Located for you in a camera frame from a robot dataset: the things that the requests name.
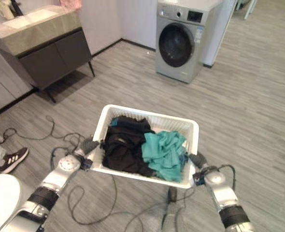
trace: baseboard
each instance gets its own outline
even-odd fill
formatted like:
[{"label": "baseboard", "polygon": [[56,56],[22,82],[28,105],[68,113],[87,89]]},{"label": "baseboard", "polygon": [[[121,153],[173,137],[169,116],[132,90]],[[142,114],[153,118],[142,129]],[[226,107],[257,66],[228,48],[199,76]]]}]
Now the baseboard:
[{"label": "baseboard", "polygon": [[105,47],[105,48],[101,49],[100,51],[94,53],[94,54],[92,55],[92,57],[98,56],[98,55],[101,54],[102,52],[106,51],[108,48],[111,48],[112,46],[115,46],[115,45],[116,45],[117,43],[119,43],[120,41],[124,41],[124,42],[127,42],[127,43],[129,43],[129,44],[132,44],[132,45],[135,45],[135,46],[138,46],[138,47],[142,47],[142,48],[145,48],[145,49],[154,51],[154,52],[156,51],[154,48],[151,48],[151,47],[142,45],[142,44],[140,44],[140,43],[133,42],[133,41],[131,41],[131,40],[126,40],[126,39],[121,38],[121,39],[119,39],[119,40],[113,42],[111,45],[108,45],[107,47]]},{"label": "baseboard", "polygon": [[108,48],[111,48],[112,46],[116,45],[116,44],[119,43],[120,41],[122,41],[122,39],[119,39],[119,40],[113,42],[111,45],[108,45],[107,47],[105,47],[105,48],[101,49],[100,51],[94,53],[94,54],[92,55],[92,57],[96,57],[97,55],[99,55],[99,54],[101,54],[102,52],[106,51]]},{"label": "baseboard", "polygon": [[121,39],[122,41],[125,41],[125,42],[127,42],[127,43],[129,43],[129,44],[132,44],[132,45],[135,45],[135,46],[138,46],[138,47],[142,47],[142,48],[145,48],[145,49],[148,49],[148,50],[151,50],[151,51],[156,51],[154,48],[151,48],[151,47],[148,47],[148,46],[145,46],[145,45],[142,45],[142,44],[140,44],[140,43],[136,43],[136,42],[133,42],[133,41],[131,41],[131,40],[126,40],[126,39]]},{"label": "baseboard", "polygon": [[203,66],[210,69],[210,68],[212,68],[214,65],[203,64]]},{"label": "baseboard", "polygon": [[24,95],[20,96],[19,98],[15,99],[11,103],[7,104],[3,108],[0,109],[0,114],[2,114],[4,111],[8,110],[12,106],[16,105],[18,102],[22,101],[26,97],[30,96],[31,94],[35,93],[37,91],[36,88],[31,89],[29,92],[25,93]]}]

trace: marble countertop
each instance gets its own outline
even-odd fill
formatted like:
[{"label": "marble countertop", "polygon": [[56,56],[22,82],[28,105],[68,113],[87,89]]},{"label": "marble countertop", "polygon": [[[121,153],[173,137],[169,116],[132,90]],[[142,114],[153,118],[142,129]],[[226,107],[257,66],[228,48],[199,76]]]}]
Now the marble countertop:
[{"label": "marble countertop", "polygon": [[[28,21],[28,25],[22,27],[9,26],[17,19],[22,23],[27,21],[28,14],[40,10],[48,11],[51,16],[36,22]],[[81,27],[76,11],[61,6],[47,5],[21,17],[0,23],[0,49],[14,56]]]}]

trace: laundry basket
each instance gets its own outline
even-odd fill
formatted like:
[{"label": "laundry basket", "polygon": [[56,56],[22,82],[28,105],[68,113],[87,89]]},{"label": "laundry basket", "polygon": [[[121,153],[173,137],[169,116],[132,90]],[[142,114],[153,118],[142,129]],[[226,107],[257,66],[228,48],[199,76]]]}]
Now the laundry basket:
[{"label": "laundry basket", "polygon": [[[127,108],[118,105],[106,105],[103,108],[98,122],[98,126],[93,136],[93,140],[94,141],[104,140],[107,133],[107,129],[112,119],[118,116],[127,116],[134,118],[136,120],[141,120],[143,118],[146,118],[151,126],[151,129],[154,130],[155,132],[178,131],[186,138],[186,142],[184,143],[186,150],[189,153],[197,154],[199,126],[195,121],[180,117],[161,115],[148,111]],[[194,184],[192,175],[195,173],[195,167],[190,160],[184,166],[182,173],[183,176],[182,181],[178,183],[172,181],[165,181],[157,177],[146,177],[140,174],[132,174],[132,173],[121,172],[106,168],[102,165],[103,157],[104,157],[104,150],[99,147],[96,148],[92,152],[92,154],[90,154],[89,158],[93,160],[93,164],[91,167],[92,170],[112,175],[119,175],[128,178],[138,179],[138,180],[155,182],[183,189],[188,189]]]}]

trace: teal towel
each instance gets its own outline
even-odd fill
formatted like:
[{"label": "teal towel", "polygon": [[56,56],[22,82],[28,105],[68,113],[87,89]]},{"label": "teal towel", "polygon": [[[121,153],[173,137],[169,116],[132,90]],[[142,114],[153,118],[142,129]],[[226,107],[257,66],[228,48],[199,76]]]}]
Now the teal towel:
[{"label": "teal towel", "polygon": [[180,182],[186,160],[182,144],[185,137],[176,131],[145,133],[146,143],[142,145],[143,161],[157,172],[157,177],[167,181]]}]

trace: gray floor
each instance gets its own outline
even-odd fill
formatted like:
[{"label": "gray floor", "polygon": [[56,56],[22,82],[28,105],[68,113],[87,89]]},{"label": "gray floor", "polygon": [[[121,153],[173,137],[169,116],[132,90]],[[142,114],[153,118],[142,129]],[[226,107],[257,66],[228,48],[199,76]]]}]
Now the gray floor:
[{"label": "gray floor", "polygon": [[[0,115],[0,127],[41,137],[51,126],[45,116],[51,115],[56,134],[88,135],[110,103],[191,118],[200,126],[199,150],[209,161],[236,167],[236,192],[257,231],[285,232],[285,1],[259,0],[247,21],[244,14],[233,16],[214,67],[203,69],[189,85],[156,74],[154,52],[122,42],[94,58],[96,78],[87,65],[81,67],[51,87],[57,104],[33,94]],[[63,144],[12,137],[4,146],[10,151],[30,148],[13,174],[35,187],[49,172],[51,149]],[[164,186],[121,177],[116,182],[116,211],[138,213],[164,200]],[[98,219],[109,210],[111,177],[80,172],[58,201],[46,231],[123,231],[130,216],[113,216],[95,226],[76,224],[66,205],[76,184],[86,188],[76,213],[80,220]],[[162,215],[162,208],[143,215],[145,231],[156,232]],[[187,201],[183,215],[188,231],[224,231],[204,187]],[[141,231],[138,222],[128,231]]]}]

